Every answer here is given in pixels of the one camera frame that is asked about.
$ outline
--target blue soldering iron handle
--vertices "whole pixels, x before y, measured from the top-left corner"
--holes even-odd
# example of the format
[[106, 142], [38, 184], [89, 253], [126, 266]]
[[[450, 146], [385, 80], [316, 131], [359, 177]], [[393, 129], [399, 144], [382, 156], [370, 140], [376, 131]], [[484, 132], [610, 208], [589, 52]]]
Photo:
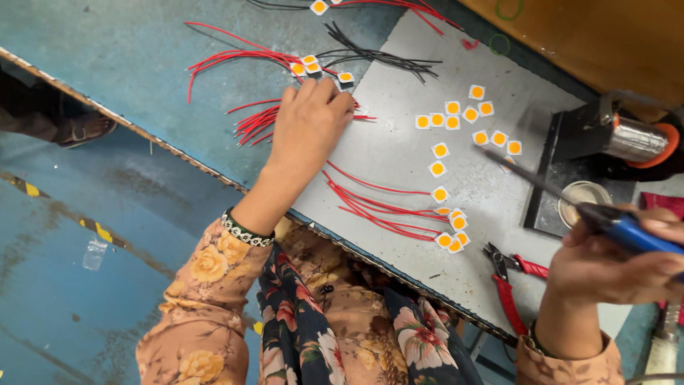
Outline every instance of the blue soldering iron handle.
[[639, 220], [631, 213], [624, 213], [620, 216], [618, 222], [605, 230], [605, 236], [634, 254], [667, 251], [684, 256], [684, 249], [681, 246], [647, 233], [639, 226]]

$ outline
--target gray work surface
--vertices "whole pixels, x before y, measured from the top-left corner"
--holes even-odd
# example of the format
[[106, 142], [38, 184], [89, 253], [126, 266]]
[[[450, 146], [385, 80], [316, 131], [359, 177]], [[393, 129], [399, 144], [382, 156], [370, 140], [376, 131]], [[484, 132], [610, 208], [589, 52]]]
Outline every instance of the gray work surface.
[[[510, 140], [521, 140], [522, 156], [516, 162], [536, 169], [551, 114], [576, 108], [582, 102], [511, 60], [494, 55], [486, 47], [466, 51], [460, 39], [465, 33], [436, 25], [446, 33], [441, 38], [423, 28], [424, 21], [407, 12], [390, 34], [382, 50], [405, 58], [444, 60], [437, 64], [438, 79], [423, 85], [409, 72], [374, 62], [354, 92], [354, 97], [375, 122], [354, 122], [347, 128], [331, 161], [344, 171], [381, 186], [404, 190], [432, 191], [444, 186], [449, 193], [445, 205], [462, 208], [468, 215], [465, 232], [472, 242], [450, 255], [435, 243], [414, 240], [382, 229], [369, 221], [340, 210], [341, 200], [317, 177], [294, 208], [314, 217], [330, 231], [410, 275], [449, 300], [510, 334], [514, 334], [491, 278], [492, 262], [482, 253], [488, 241], [504, 253], [548, 266], [560, 246], [558, 238], [522, 228], [529, 184], [505, 174], [473, 147], [471, 134], [499, 129]], [[444, 102], [458, 100], [462, 110], [479, 101], [468, 99], [469, 86], [486, 87], [484, 101], [492, 101], [494, 116], [479, 118], [474, 125], [461, 119], [461, 130], [418, 130], [416, 114], [444, 112]], [[435, 161], [430, 147], [445, 142], [451, 155], [442, 161], [447, 173], [435, 179], [428, 165]], [[385, 203], [421, 210], [444, 206], [427, 195], [399, 195], [365, 188], [327, 167], [333, 180], [351, 191]], [[453, 233], [446, 223], [416, 218], [384, 216], [392, 221], [425, 225]], [[528, 323], [539, 307], [544, 282], [522, 273], [510, 275], [514, 298]], [[615, 336], [630, 306], [601, 306], [601, 326]]]

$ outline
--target floral clothing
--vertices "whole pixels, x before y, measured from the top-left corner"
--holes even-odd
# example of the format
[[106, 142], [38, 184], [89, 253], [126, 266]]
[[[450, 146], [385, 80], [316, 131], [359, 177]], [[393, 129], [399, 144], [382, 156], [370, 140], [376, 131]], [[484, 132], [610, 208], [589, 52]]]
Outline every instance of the floral clothing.
[[[369, 275], [373, 269], [359, 269], [305, 227], [283, 221], [276, 234], [272, 247], [253, 247], [219, 220], [207, 228], [164, 292], [160, 322], [138, 343], [143, 385], [244, 384], [242, 310], [257, 279], [259, 384], [482, 383], [444, 310]], [[518, 344], [518, 382], [621, 383], [619, 353], [608, 337], [605, 346], [598, 357], [571, 362]]]

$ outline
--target green rubber band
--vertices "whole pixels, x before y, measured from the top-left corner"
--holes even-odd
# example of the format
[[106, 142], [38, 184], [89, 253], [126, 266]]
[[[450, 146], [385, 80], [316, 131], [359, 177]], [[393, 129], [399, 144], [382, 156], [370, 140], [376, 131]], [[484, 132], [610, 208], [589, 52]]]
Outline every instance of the green rubber band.
[[496, 6], [494, 7], [494, 12], [497, 14], [497, 16], [498, 16], [500, 19], [506, 20], [506, 21], [513, 21], [513, 20], [515, 20], [516, 18], [518, 18], [518, 16], [520, 16], [520, 13], [523, 11], [523, 0], [518, 0], [518, 10], [515, 12], [515, 15], [513, 15], [513, 17], [506, 17], [506, 16], [504, 16], [504, 15], [501, 14], [501, 11], [499, 10], [499, 7], [501, 7], [501, 2], [502, 2], [502, 1], [503, 1], [503, 0], [497, 1]]
[[[492, 48], [492, 41], [493, 41], [494, 38], [497, 37], [497, 36], [500, 36], [500, 37], [502, 37], [504, 40], [506, 40], [506, 45], [507, 45], [507, 47], [506, 47], [506, 52], [504, 52], [504, 53], [499, 53], [499, 52], [497, 52], [494, 48]], [[492, 51], [492, 53], [495, 54], [495, 55], [506, 56], [509, 52], [511, 52], [511, 41], [508, 40], [508, 37], [507, 37], [506, 35], [494, 34], [494, 36], [492, 36], [492, 37], [489, 39], [489, 50]]]

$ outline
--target woman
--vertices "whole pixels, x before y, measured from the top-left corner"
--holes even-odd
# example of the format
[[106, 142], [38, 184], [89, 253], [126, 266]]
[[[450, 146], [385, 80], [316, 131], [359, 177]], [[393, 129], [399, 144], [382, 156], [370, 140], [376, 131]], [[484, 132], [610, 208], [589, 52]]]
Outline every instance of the woman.
[[[328, 78], [285, 90], [272, 153], [254, 188], [207, 228], [166, 289], [159, 324], [137, 346], [143, 384], [244, 384], [241, 314], [257, 279], [260, 384], [482, 383], [446, 312], [360, 269], [330, 241], [278, 224], [352, 117], [352, 96]], [[671, 212], [638, 215], [651, 233], [684, 243], [684, 226]], [[576, 226], [553, 258], [530, 336], [520, 337], [518, 382], [623, 382], [596, 305], [680, 297], [672, 278], [682, 271], [679, 254], [626, 260]]]

